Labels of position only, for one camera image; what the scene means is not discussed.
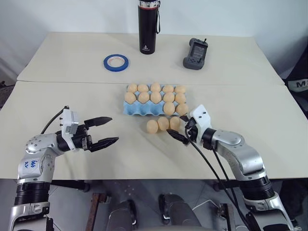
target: blue painter's tape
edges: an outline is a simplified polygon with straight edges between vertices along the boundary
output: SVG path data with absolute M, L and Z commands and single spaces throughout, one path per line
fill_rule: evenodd
M 110 62 L 110 60 L 112 59 L 122 59 L 124 61 L 123 65 L 122 66 L 117 66 L 117 67 L 113 67 L 113 66 L 110 66 L 108 62 Z M 104 66 L 107 70 L 109 71 L 123 71 L 125 70 L 127 67 L 128 67 L 128 58 L 125 57 L 124 55 L 122 54 L 111 54 L 111 55 L 108 55 L 104 61 Z

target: white table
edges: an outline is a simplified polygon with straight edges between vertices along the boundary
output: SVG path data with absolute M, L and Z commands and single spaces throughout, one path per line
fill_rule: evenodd
M 207 38 L 205 65 L 186 69 L 191 38 Z M 103 59 L 123 54 L 129 66 L 110 72 Z M 34 82 L 283 85 L 252 37 L 157 35 L 156 51 L 139 52 L 137 34 L 50 33 L 18 80 Z
M 110 116 L 91 128 L 93 141 L 119 136 L 94 153 L 57 157 L 54 179 L 214 179 L 192 146 L 166 132 L 145 132 L 151 116 L 122 114 L 125 84 L 39 83 L 18 81 L 0 112 L 1 178 L 16 178 L 26 141 L 39 134 L 64 105 L 85 119 Z M 264 160 L 270 178 L 308 177 L 308 123 L 285 86 L 187 85 L 188 105 L 204 104 L 213 128 L 242 134 Z M 59 121 L 47 132 L 60 130 Z M 214 155 L 202 149 L 223 177 Z M 223 160 L 227 173 L 231 170 Z

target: brown egg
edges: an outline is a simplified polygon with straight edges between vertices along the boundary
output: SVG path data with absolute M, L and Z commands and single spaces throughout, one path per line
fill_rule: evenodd
M 158 131 L 158 123 L 156 122 L 156 120 L 149 120 L 146 124 L 146 130 L 148 131 L 148 133 L 150 134 L 155 134 Z
M 172 130 L 178 131 L 180 129 L 180 118 L 174 116 L 170 119 L 170 128 Z
M 180 116 L 183 116 L 188 113 L 188 105 L 186 103 L 179 104 L 176 111 Z
M 160 92 L 161 91 L 161 87 L 159 85 L 159 83 L 155 82 L 151 85 L 151 91 L 158 91 Z
M 168 92 L 164 95 L 163 100 L 165 102 L 173 102 L 174 101 L 174 94 L 172 92 Z
M 149 91 L 149 87 L 146 84 L 139 84 L 138 85 L 138 91 L 139 92 L 148 92 Z
M 138 96 L 138 101 L 141 102 L 142 104 L 148 102 L 150 99 L 149 93 L 147 92 L 141 92 Z
M 184 93 L 178 93 L 175 95 L 175 102 L 181 104 L 181 103 L 186 103 L 186 96 Z
M 186 92 L 186 87 L 182 85 L 178 85 L 174 89 L 175 93 L 185 93 Z
M 129 104 L 132 104 L 136 101 L 136 96 L 134 93 L 131 93 L 131 92 L 126 92 L 125 93 L 125 101 Z
M 164 113 L 168 116 L 172 115 L 174 113 L 175 106 L 171 102 L 167 102 L 164 104 Z
M 173 92 L 174 88 L 172 85 L 165 85 L 163 88 L 163 92 L 167 93 L 167 92 Z
M 137 91 L 137 84 L 132 83 L 127 87 L 127 92 L 135 93 Z
M 161 102 L 162 100 L 162 96 L 158 91 L 153 91 L 151 93 L 151 101 L 155 104 L 158 104 L 159 102 Z
M 166 131 L 169 128 L 169 120 L 166 117 L 160 117 L 157 121 L 159 129 Z

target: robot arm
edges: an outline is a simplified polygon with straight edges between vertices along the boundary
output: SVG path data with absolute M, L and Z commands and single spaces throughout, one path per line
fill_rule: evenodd
M 245 205 L 250 210 L 246 217 L 252 230 L 264 230 L 275 225 L 294 230 L 279 195 L 271 186 L 260 154 L 246 144 L 243 136 L 212 129 L 210 116 L 203 105 L 181 118 L 187 122 L 185 128 L 193 142 L 216 150 L 228 161 L 243 192 Z M 185 145 L 189 144 L 188 138 L 178 132 L 168 130 L 168 133 Z
M 39 230 L 52 231 L 52 219 L 44 215 L 49 213 L 48 191 L 56 157 L 79 148 L 95 152 L 118 140 L 118 137 L 113 137 L 92 143 L 87 132 L 89 127 L 103 125 L 112 118 L 94 118 L 78 125 L 76 112 L 67 107 L 63 109 L 60 120 L 61 131 L 37 135 L 26 143 L 25 156 L 18 165 L 17 196 L 11 209 L 9 231 L 19 230 L 19 227 L 24 229 L 27 221 L 45 227 Z

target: blue egg carton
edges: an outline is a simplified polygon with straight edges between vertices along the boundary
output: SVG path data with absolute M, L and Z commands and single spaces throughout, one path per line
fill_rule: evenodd
M 141 116 L 145 116 L 145 115 L 154 115 L 154 116 L 159 116 L 159 115 L 165 115 L 163 107 L 165 102 L 163 101 L 163 96 L 164 96 L 164 92 L 160 91 L 160 95 L 162 96 L 162 100 L 161 102 L 159 102 L 158 104 L 153 103 L 151 100 L 149 100 L 146 103 L 141 103 L 138 101 L 138 95 L 140 94 L 139 91 L 134 93 L 136 95 L 136 101 L 133 104 L 129 104 L 127 102 L 124 101 L 123 103 L 123 107 L 124 107 L 124 111 L 123 113 L 126 115 L 141 115 Z M 177 102 L 173 102 L 174 106 L 177 107 L 178 103 Z

